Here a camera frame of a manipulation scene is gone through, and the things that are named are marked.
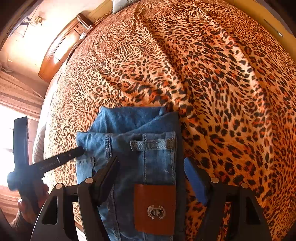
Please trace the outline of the person's left hand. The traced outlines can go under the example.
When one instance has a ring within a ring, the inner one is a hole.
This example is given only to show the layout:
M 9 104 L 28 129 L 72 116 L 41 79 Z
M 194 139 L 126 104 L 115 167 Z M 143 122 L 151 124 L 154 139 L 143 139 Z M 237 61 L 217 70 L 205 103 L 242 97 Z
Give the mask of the person's left hand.
M 37 197 L 37 204 L 40 209 L 43 207 L 49 196 L 48 191 L 49 187 L 43 182 L 43 180 L 37 180 L 34 182 L 34 193 Z M 25 221 L 33 225 L 35 224 L 38 214 L 34 212 L 32 204 L 27 197 L 21 197 L 21 199 L 18 200 L 18 209 L 22 213 Z

